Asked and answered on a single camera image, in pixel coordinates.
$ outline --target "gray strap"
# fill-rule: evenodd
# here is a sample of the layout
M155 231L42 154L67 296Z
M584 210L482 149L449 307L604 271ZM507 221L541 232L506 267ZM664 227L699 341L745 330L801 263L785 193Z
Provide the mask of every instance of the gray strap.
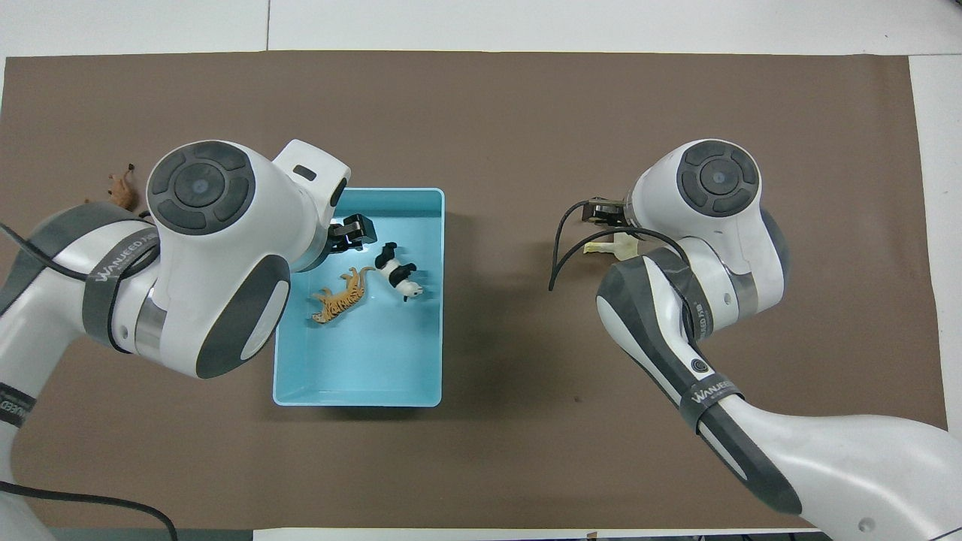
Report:
M727 376L715 372L689 387L678 403L678 413L695 434L698 434L698 420L701 416L719 400L730 395L745 397Z
M84 286L84 330L97 342L130 353L116 344L111 332L120 275L159 242L157 229L141 229L117 243L90 271Z

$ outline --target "light blue plastic bin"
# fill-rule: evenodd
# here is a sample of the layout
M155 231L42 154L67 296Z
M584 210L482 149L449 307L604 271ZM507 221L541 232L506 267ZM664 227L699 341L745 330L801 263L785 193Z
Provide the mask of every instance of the light blue plastic bin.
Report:
M286 406L415 406L441 401L444 281L444 193L434 188L348 188L336 218L371 219L377 243L332 254L314 270L291 276L291 297L274 342L274 401ZM424 288L404 302L377 270L364 297L332 322L311 320L327 287L344 290L341 274L373 267L384 243L397 243L409 279Z

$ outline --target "brown paper surface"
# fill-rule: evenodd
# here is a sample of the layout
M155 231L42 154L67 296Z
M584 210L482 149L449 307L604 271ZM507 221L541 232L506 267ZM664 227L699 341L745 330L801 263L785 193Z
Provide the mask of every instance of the brown paper surface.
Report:
M285 408L272 347L196 381L84 338L13 450L20 482L129 498L182 528L803 526L754 499L608 338L561 213L679 144L747 148L792 250L783 301L703 343L753 404L945 426L919 150L899 57L270 52L10 59L0 219L27 233L170 149L290 139L355 187L447 203L443 399ZM594 228L573 222L564 244ZM15 248L0 244L0 270ZM156 526L35 502L51 526Z

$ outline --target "robotic arm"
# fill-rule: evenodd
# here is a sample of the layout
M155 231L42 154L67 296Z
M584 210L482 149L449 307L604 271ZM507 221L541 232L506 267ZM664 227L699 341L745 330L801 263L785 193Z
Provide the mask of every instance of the robotic arm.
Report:
M658 248L609 270L596 297L605 329L771 508L836 541L962 539L962 445L947 432L890 417L763 411L697 349L782 297L788 250L759 206L761 187L743 148L705 140L655 164L625 201L593 203L586 216L662 232L682 250Z
M376 240L360 215L331 223L349 178L297 140L273 161L232 142L195 142L150 174L156 227L109 203L45 221L31 244L53 261L21 251L0 290L0 480L13 482L17 429L85 333L192 377L254 356L281 317L292 271ZM0 524L4 539L53 539L18 496L0 493Z

